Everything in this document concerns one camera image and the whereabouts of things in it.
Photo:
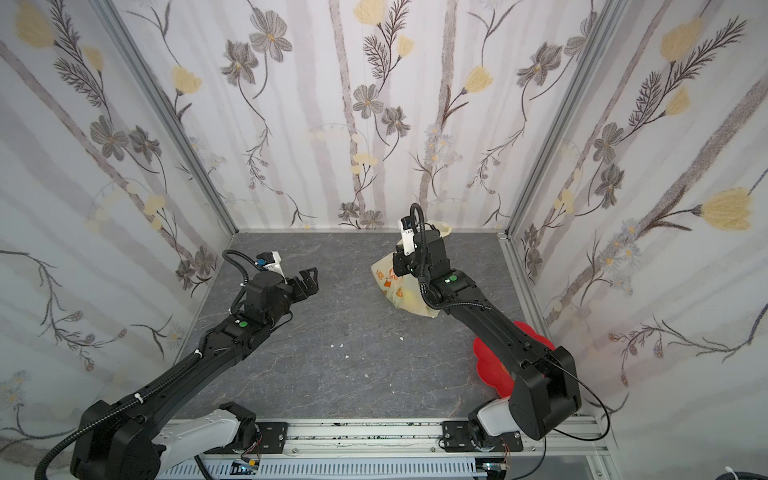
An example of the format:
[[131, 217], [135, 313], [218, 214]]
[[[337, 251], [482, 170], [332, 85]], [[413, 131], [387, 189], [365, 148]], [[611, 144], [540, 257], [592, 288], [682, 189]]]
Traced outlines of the yellow printed plastic bag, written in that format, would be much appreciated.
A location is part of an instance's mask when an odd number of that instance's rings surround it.
[[[426, 241], [422, 241], [422, 230], [418, 220], [413, 215], [409, 216], [412, 216], [415, 221], [415, 235], [420, 236], [422, 246], [425, 247]], [[425, 239], [427, 230], [437, 230], [442, 237], [445, 237], [451, 233], [452, 227], [443, 222], [438, 222], [437, 226], [425, 223], [424, 230]], [[431, 308], [422, 297], [421, 286], [422, 284], [427, 284], [426, 280], [428, 278], [417, 279], [412, 275], [396, 276], [393, 272], [392, 264], [394, 253], [395, 251], [384, 256], [370, 267], [377, 287], [395, 308], [414, 315], [435, 318], [438, 315], [438, 311]]]

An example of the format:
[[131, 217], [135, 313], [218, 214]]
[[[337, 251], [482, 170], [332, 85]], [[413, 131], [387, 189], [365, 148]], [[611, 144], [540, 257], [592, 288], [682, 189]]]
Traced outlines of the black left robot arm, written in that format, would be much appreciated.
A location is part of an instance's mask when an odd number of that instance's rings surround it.
[[319, 290], [313, 267], [285, 278], [264, 270], [241, 286], [229, 315], [209, 329], [193, 353], [136, 393], [99, 401], [81, 417], [70, 472], [78, 479], [154, 479], [170, 466], [158, 436], [175, 414], [218, 376], [245, 360], [280, 326], [293, 304]]

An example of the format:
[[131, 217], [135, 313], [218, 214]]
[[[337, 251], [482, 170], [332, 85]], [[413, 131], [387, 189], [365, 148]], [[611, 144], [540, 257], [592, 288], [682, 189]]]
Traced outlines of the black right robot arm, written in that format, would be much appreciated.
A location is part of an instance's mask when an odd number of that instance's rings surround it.
[[540, 440], [582, 406], [573, 356], [534, 339], [486, 298], [476, 282], [450, 266], [440, 233], [401, 232], [394, 273], [413, 276], [426, 305], [468, 327], [501, 361], [514, 381], [507, 410], [516, 427]]

